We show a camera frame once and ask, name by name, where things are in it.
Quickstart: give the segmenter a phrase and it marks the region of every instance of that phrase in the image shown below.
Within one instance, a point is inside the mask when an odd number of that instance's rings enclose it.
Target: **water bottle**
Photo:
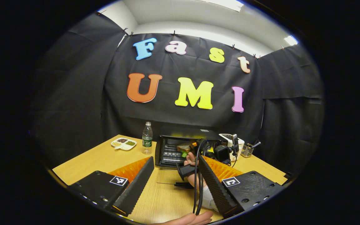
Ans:
[[[151,122],[145,123],[145,128],[142,131],[142,152],[146,155],[152,153],[153,148],[153,129]]]

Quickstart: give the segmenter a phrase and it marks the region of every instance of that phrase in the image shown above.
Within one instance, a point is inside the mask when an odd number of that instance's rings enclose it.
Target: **foam letter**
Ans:
[[[240,87],[232,87],[234,91],[234,106],[231,108],[233,112],[242,113],[244,111],[243,108],[243,92],[244,89]]]
[[[140,87],[141,79],[145,76],[142,73],[129,74],[129,86],[127,87],[127,97],[134,102],[147,103],[152,101],[156,96],[156,90],[158,89],[158,82],[162,79],[159,74],[150,74],[148,78],[151,80],[150,89],[147,94],[139,94],[138,88]]]
[[[195,89],[193,81],[191,81],[190,78],[179,77],[177,80],[180,82],[180,93],[179,98],[174,101],[175,105],[187,106],[187,96],[192,107],[194,107],[198,99],[201,98],[200,102],[198,103],[198,108],[213,108],[212,104],[210,104],[210,94],[213,88],[213,83],[208,81],[202,81],[198,89]]]
[[[248,67],[247,67],[247,64],[249,65],[250,62],[248,60],[246,60],[245,57],[237,57],[237,59],[240,61],[241,69],[246,73],[250,73],[251,70],[248,69]]]
[[[152,53],[148,52],[147,49],[151,51],[154,50],[153,43],[155,43],[156,41],[157,41],[156,38],[153,37],[147,40],[134,43],[133,46],[136,47],[137,50],[136,60],[141,60],[143,58],[150,57]]]
[[[179,55],[184,55],[184,54],[186,54],[186,47],[187,47],[186,43],[173,40],[173,41],[169,42],[169,45],[166,45],[165,49],[166,49],[166,51],[171,52],[171,53],[177,53]]]
[[[218,63],[224,62],[223,55],[224,55],[224,51],[221,50],[220,48],[212,47],[210,49],[209,58],[214,62],[218,62]]]

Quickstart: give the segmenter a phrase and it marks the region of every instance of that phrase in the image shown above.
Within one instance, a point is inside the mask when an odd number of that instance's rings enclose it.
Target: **food tray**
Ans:
[[[110,143],[115,149],[130,150],[136,146],[137,142],[128,138],[120,137]]]

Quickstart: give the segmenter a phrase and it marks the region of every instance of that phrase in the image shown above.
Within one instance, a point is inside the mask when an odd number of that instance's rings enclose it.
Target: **human hand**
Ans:
[[[212,211],[206,211],[203,214],[199,214],[198,216],[190,212],[189,214],[178,219],[173,219],[167,222],[153,223],[150,225],[205,225],[212,221],[212,219],[210,219],[212,216]]]
[[[184,165],[188,165],[188,164],[191,164],[192,166],[195,166],[195,156],[193,153],[189,152],[188,155],[186,156],[186,159],[184,161]],[[194,184],[194,181],[195,181],[195,175],[194,174],[191,174],[187,177],[187,180],[188,182],[195,188],[195,184]]]

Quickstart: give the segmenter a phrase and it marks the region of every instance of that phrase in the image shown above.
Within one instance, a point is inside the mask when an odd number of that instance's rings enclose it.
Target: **wooden table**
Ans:
[[[129,151],[116,150],[110,143],[119,137],[135,140],[137,144]],[[93,171],[99,170],[109,173],[134,161],[148,156],[155,156],[156,142],[152,142],[153,151],[151,155],[145,155],[141,152],[141,142],[142,140],[138,138],[117,135],[57,166],[53,171],[66,185],[71,185]],[[284,178],[284,172],[253,155],[250,158],[240,157],[234,168],[245,173],[252,170],[257,171],[280,185],[287,180]],[[161,223],[180,218],[192,212],[194,190],[178,188],[170,184],[179,179],[180,176],[176,170],[164,170],[155,166],[144,191],[128,218],[146,224]],[[213,221],[222,218],[218,212],[214,211]]]

